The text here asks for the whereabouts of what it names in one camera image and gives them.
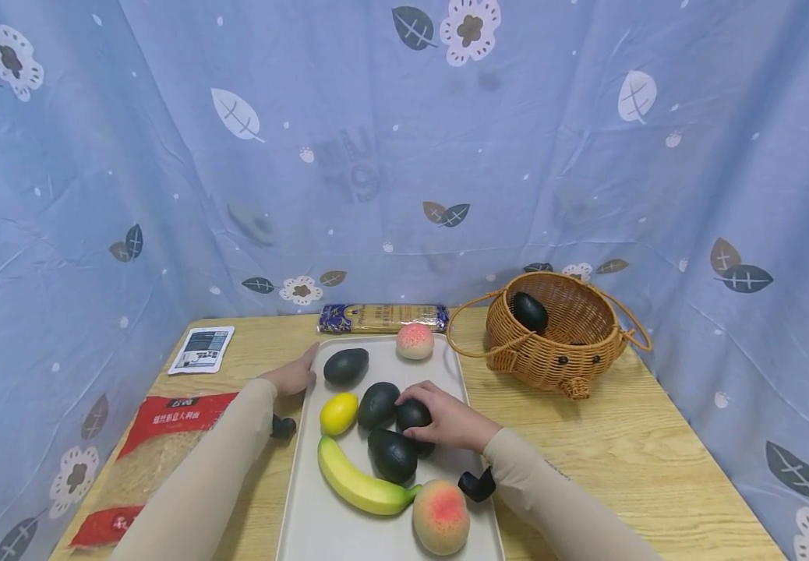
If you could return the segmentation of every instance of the white tray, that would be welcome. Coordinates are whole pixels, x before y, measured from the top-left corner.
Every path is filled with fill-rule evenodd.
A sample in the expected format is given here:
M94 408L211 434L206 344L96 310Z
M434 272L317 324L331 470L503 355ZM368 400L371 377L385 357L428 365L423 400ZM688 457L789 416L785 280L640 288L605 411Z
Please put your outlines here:
M364 391L377 382L391 382L399 390L424 379L469 403L457 353L436 334L433 356L426 361L410 362L395 353L395 337L346 337L321 344L312 366L317 384L305 395L299 441L292 461L290 489L277 547L277 561L391 561L438 559L418 543L412 530L412 508L395 517L362 513L335 495L323 479L317 465L317 442L320 441L320 409L338 390L323 381L323 365L336 352L345 348L365 348L370 354L368 372L356 388L361 401ZM367 436L359 427L338 438L345 455L365 473L376 472L367 450ZM482 462L474 453L436 447L428 460L420 460L416 483L430 479L446 479L457 484L464 471L482 474ZM464 548L446 559L470 561L504 561L504 549L492 500L474 503L466 499L470 510L470 534Z

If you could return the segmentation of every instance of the beige arm sleeve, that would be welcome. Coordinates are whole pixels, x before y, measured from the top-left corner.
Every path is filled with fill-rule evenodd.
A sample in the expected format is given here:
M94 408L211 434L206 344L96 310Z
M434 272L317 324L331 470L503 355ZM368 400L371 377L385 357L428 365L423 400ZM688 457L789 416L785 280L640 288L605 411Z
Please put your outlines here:
M253 379L168 476L119 542L111 561L210 561L243 479L272 431L277 389Z
M660 556L616 514L554 469L514 432L501 429L482 453L497 492L545 536L562 561L648 561Z

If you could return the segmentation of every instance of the lemon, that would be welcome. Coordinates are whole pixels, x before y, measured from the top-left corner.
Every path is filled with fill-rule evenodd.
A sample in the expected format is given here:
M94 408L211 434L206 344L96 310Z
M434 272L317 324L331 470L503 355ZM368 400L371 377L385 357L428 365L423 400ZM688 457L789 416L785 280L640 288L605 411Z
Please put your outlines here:
M358 396L353 393L336 394L320 410L320 428L324 435L339 436L348 430L358 414Z

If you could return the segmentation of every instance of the person's left hand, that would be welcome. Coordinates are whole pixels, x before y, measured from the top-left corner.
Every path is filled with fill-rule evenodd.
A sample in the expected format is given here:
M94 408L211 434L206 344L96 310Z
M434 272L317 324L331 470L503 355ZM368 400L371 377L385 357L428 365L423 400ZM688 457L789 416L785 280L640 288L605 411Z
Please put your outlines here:
M311 361L317 354L317 343L305 351L305 354L290 362L290 364L283 365L276 370L265 372L259 378L267 379L268 382L273 383L277 389L277 396L291 396L304 391L316 379L316 374L311 372Z

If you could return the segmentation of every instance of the pasta package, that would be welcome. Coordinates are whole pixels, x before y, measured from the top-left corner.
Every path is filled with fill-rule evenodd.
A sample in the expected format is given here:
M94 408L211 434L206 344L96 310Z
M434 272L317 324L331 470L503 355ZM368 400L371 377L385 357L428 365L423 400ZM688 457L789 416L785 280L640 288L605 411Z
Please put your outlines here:
M409 323L422 323L444 333L448 309L439 305L327 305L317 320L321 333L397 333Z
M120 542L146 502L235 396L146 397L70 547L95 549Z

